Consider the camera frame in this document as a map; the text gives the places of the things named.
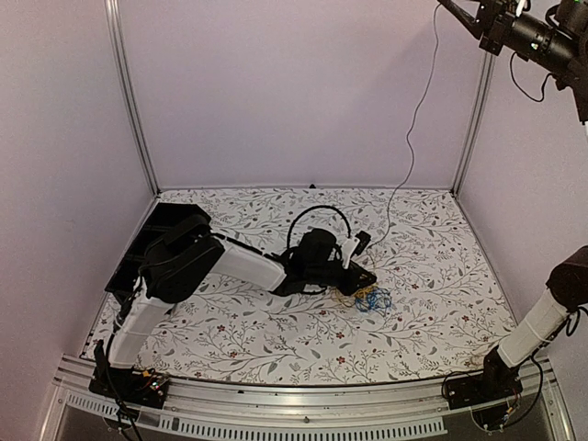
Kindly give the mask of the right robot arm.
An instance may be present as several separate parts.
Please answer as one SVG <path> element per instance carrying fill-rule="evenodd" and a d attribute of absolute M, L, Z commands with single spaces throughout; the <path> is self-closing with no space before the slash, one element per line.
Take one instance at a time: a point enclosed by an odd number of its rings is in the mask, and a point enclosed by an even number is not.
<path fill-rule="evenodd" d="M 509 49 L 483 83 L 478 43 L 448 12 L 440 21 L 435 140 L 469 159 L 461 204 L 523 320 L 551 270 L 587 243 L 587 128 L 571 91 L 540 94 L 546 70 Z"/>

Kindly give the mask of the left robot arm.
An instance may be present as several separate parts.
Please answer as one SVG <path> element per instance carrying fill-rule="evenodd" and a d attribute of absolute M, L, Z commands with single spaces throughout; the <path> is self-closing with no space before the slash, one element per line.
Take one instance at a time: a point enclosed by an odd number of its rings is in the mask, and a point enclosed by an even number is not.
<path fill-rule="evenodd" d="M 262 251 L 211 230 L 200 215 L 174 227 L 149 226 L 132 243 L 107 291 L 119 295 L 121 307 L 108 342 L 96 345 L 102 385 L 118 399 L 137 389 L 133 368 L 137 355 L 164 316 L 196 293 L 210 274 L 232 277 L 274 295 L 314 295 L 336 288 L 352 296 L 377 281 L 353 262 L 370 240 L 366 232 L 343 243 L 324 229 L 303 234 L 281 254 Z"/>

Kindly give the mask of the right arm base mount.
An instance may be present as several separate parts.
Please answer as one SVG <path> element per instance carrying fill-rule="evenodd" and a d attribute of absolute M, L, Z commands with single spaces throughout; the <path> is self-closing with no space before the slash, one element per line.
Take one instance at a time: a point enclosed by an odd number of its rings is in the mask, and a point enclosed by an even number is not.
<path fill-rule="evenodd" d="M 485 431 L 503 429 L 520 405 L 523 386 L 518 378 L 492 385 L 483 375 L 451 372 L 442 383 L 441 394 L 451 410 L 470 408 L 473 422 Z"/>

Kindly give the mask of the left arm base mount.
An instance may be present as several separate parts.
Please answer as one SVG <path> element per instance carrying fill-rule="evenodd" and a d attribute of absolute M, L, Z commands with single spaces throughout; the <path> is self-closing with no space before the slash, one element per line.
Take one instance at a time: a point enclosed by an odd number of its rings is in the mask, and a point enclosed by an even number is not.
<path fill-rule="evenodd" d="M 107 348 L 103 340 L 99 340 L 94 349 L 96 367 L 89 384 L 94 394 L 111 399 L 119 399 L 124 403 L 137 404 L 154 409 L 162 409 L 169 389 L 169 378 L 150 368 L 135 370 L 134 368 L 112 367 L 107 359 Z"/>

